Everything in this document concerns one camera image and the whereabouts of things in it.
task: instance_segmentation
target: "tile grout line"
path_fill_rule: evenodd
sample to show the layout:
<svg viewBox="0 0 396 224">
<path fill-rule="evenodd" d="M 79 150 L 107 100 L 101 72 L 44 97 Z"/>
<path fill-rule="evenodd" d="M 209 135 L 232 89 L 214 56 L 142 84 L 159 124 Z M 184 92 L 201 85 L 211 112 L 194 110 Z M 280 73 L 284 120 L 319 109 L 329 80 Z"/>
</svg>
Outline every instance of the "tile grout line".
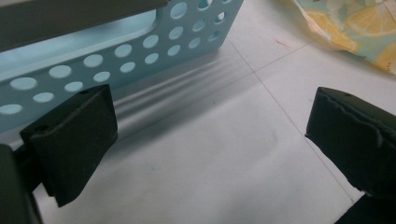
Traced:
<svg viewBox="0 0 396 224">
<path fill-rule="evenodd" d="M 268 91 L 268 93 L 271 95 L 271 97 L 274 99 L 274 101 L 276 102 L 276 104 L 280 107 L 280 109 L 283 111 L 283 113 L 286 115 L 286 117 L 288 117 L 289 121 L 292 123 L 292 125 L 294 126 L 294 128 L 299 132 L 299 134 L 303 137 L 303 139 L 305 140 L 305 142 L 309 145 L 309 147 L 311 148 L 311 150 L 315 153 L 315 155 L 318 157 L 318 159 L 321 161 L 321 163 L 326 167 L 326 169 L 329 171 L 329 173 L 332 175 L 332 177 L 335 179 L 335 181 L 337 181 L 338 185 L 341 187 L 341 189 L 344 191 L 344 193 L 346 194 L 346 196 L 349 198 L 349 200 L 353 203 L 355 203 L 355 201 L 353 200 L 352 196 L 347 192 L 347 190 L 343 187 L 343 185 L 340 183 L 340 181 L 338 180 L 337 177 L 335 177 L 335 175 L 332 173 L 332 171 L 329 169 L 329 167 L 326 165 L 326 163 L 324 162 L 324 160 L 318 155 L 318 153 L 312 148 L 311 144 L 309 144 L 308 140 L 305 138 L 305 135 L 303 133 L 300 132 L 300 130 L 298 129 L 297 125 L 294 123 L 294 121 L 291 119 L 291 117 L 286 113 L 285 109 L 280 105 L 279 101 L 275 98 L 275 96 L 268 90 L 268 88 L 265 86 L 265 84 L 262 82 L 262 80 L 259 78 L 259 76 L 257 76 L 256 72 L 254 72 L 254 75 L 256 76 L 256 78 L 260 81 L 260 83 L 264 86 L 264 88 Z"/>
<path fill-rule="evenodd" d="M 248 61 L 244 58 L 244 56 L 242 56 L 242 54 L 239 52 L 239 50 L 235 47 L 235 45 L 233 44 L 233 41 L 231 41 L 228 37 L 226 39 L 228 42 L 230 42 L 231 46 L 233 46 L 233 49 L 235 49 L 235 51 L 238 53 L 239 57 L 241 57 L 241 59 L 244 60 L 245 64 L 247 64 L 247 66 L 250 68 L 251 72 L 254 73 L 254 69 L 250 66 Z"/>
<path fill-rule="evenodd" d="M 270 62 L 270 63 L 268 63 L 268 64 L 266 64 L 266 65 L 264 65 L 264 66 L 262 66 L 262 67 L 260 67 L 260 68 L 258 68 L 258 69 L 256 69 L 256 70 L 253 70 L 253 71 L 254 71 L 254 73 L 256 73 L 256 72 L 258 72 L 259 70 L 261 70 L 261 69 L 267 67 L 268 65 L 270 65 L 270 64 L 272 64 L 272 63 L 276 63 L 277 61 L 279 61 L 279 60 L 281 60 L 281 59 L 284 59 L 284 58 L 288 57 L 289 55 L 291 55 L 292 53 L 296 52 L 297 50 L 303 49 L 303 48 L 305 48 L 306 46 L 309 46 L 309 45 L 314 44 L 315 42 L 316 42 L 316 41 L 307 43 L 307 44 L 305 44 L 305 45 L 303 45 L 303 46 L 301 46 L 301 47 L 299 47 L 299 48 L 297 48 L 297 49 L 295 49 L 295 50 L 293 50 L 293 51 L 291 51 L 291 52 L 289 52 L 289 53 L 283 55 L 282 57 L 280 57 L 280 58 L 278 58 L 278 59 L 276 59 L 276 60 L 274 60 L 274 61 L 272 61 L 272 62 Z"/>
</svg>

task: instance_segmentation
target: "plastic basket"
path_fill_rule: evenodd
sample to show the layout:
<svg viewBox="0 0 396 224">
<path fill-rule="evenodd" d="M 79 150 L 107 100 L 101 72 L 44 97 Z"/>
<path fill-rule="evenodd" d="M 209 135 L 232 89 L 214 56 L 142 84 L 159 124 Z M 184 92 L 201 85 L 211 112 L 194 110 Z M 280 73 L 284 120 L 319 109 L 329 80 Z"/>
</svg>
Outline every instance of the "plastic basket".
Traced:
<svg viewBox="0 0 396 224">
<path fill-rule="evenodd" d="M 21 60 L 21 66 L 0 67 L 0 132 L 37 119 L 77 91 L 106 83 L 115 90 L 218 49 L 242 3 L 172 0 L 167 7 L 155 10 L 154 22 L 137 34 L 95 42 L 96 36 L 111 32 L 107 29 L 111 24 L 105 24 L 94 28 L 78 49 L 68 46 L 69 50 L 61 54 L 49 54 L 41 60 L 38 56 L 29 63 Z M 63 43 L 62 38 L 59 40 L 38 46 L 51 48 Z M 39 53 L 43 48 L 26 49 L 34 55 L 32 51 Z M 0 53 L 0 65 L 4 60 L 18 64 L 20 53 L 21 49 Z"/>
</svg>

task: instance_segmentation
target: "yellow patterned fabric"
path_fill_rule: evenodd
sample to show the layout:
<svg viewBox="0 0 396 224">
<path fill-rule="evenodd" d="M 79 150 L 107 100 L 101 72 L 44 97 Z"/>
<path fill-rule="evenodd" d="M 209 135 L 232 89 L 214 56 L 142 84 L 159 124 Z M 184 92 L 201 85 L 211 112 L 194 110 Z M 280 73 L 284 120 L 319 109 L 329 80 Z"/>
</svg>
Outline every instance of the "yellow patterned fabric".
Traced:
<svg viewBox="0 0 396 224">
<path fill-rule="evenodd" d="M 396 0 L 294 0 L 312 32 L 396 75 Z"/>
</svg>

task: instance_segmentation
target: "dark gray metal bar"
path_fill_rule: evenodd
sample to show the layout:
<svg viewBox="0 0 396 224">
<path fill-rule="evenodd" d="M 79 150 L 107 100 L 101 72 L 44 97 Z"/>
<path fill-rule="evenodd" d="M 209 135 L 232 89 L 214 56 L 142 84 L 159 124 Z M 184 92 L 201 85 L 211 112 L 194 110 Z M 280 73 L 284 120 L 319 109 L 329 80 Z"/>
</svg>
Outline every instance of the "dark gray metal bar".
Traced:
<svg viewBox="0 0 396 224">
<path fill-rule="evenodd" d="M 168 0 L 8 0 L 0 5 L 0 51 L 163 7 Z"/>
</svg>

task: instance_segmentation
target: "circular hole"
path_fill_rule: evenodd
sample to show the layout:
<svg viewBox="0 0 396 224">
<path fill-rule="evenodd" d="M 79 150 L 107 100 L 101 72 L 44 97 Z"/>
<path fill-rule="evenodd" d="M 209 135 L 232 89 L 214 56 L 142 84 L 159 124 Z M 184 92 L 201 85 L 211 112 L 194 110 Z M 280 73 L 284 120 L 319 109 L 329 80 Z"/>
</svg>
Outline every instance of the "circular hole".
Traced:
<svg viewBox="0 0 396 224">
<path fill-rule="evenodd" d="M 225 21 L 227 14 L 225 12 L 221 12 L 215 19 L 215 24 L 220 24 Z"/>
<path fill-rule="evenodd" d="M 3 115 L 13 115 L 16 113 L 21 112 L 22 106 L 21 105 L 3 105 L 0 106 L 0 114 Z"/>
<path fill-rule="evenodd" d="M 93 77 L 93 80 L 95 80 L 96 82 L 103 82 L 108 80 L 109 78 L 110 78 L 109 72 L 100 72 Z"/>
<path fill-rule="evenodd" d="M 146 64 L 155 63 L 155 62 L 157 62 L 159 57 L 160 57 L 160 55 L 158 53 L 152 53 L 145 59 L 145 62 L 146 62 Z"/>
<path fill-rule="evenodd" d="M 55 78 L 68 77 L 70 74 L 72 74 L 72 69 L 67 65 L 58 65 L 49 70 L 49 75 Z"/>
<path fill-rule="evenodd" d="M 79 91 L 82 89 L 84 85 L 82 82 L 70 82 L 69 84 L 64 86 L 66 91 Z"/>
<path fill-rule="evenodd" d="M 216 31 L 213 34 L 211 34 L 207 40 L 214 41 L 214 40 L 218 39 L 219 36 L 220 36 L 220 31 Z"/>
<path fill-rule="evenodd" d="M 97 67 L 103 62 L 102 55 L 93 54 L 84 59 L 84 64 L 87 67 Z"/>
<path fill-rule="evenodd" d="M 203 10 L 207 9 L 212 4 L 212 0 L 201 0 L 198 3 L 198 8 Z"/>
<path fill-rule="evenodd" d="M 195 49 L 196 47 L 198 47 L 198 45 L 200 43 L 201 43 L 201 38 L 200 37 L 196 37 L 192 41 L 190 41 L 189 48 L 190 49 Z"/>
<path fill-rule="evenodd" d="M 183 35 L 183 30 L 184 30 L 183 27 L 178 26 L 169 33 L 169 38 L 178 39 L 179 37 L 181 37 L 181 35 Z"/>
<path fill-rule="evenodd" d="M 132 72 L 134 70 L 134 67 L 135 67 L 135 63 L 125 63 L 120 68 L 120 71 L 122 73 L 129 73 L 129 72 Z"/>
<path fill-rule="evenodd" d="M 206 25 L 206 19 L 198 20 L 198 21 L 192 26 L 192 30 L 193 30 L 194 32 L 198 32 L 198 31 L 204 29 L 205 25 Z"/>
<path fill-rule="evenodd" d="M 42 92 L 33 97 L 33 99 L 38 103 L 46 103 L 53 99 L 53 94 L 50 92 Z"/>
<path fill-rule="evenodd" d="M 38 126 L 35 128 L 35 132 L 36 133 L 44 133 L 46 130 L 49 129 L 50 126 L 48 125 L 42 125 L 42 126 Z"/>
<path fill-rule="evenodd" d="M 119 58 L 124 58 L 128 56 L 131 52 L 132 52 L 131 45 L 121 45 L 118 48 L 116 48 L 116 50 L 114 51 L 116 56 Z"/>
<path fill-rule="evenodd" d="M 180 2 L 177 3 L 171 9 L 171 17 L 175 20 L 182 18 L 187 12 L 187 3 Z"/>
<path fill-rule="evenodd" d="M 158 40 L 160 40 L 160 38 L 157 35 L 150 35 L 143 41 L 143 46 L 146 49 L 151 49 L 157 45 Z"/>
<path fill-rule="evenodd" d="M 27 91 L 36 85 L 37 81 L 31 77 L 20 77 L 11 81 L 11 86 L 18 91 Z"/>
<path fill-rule="evenodd" d="M 180 45 L 174 45 L 172 48 L 168 50 L 169 56 L 175 56 L 180 51 Z"/>
</svg>

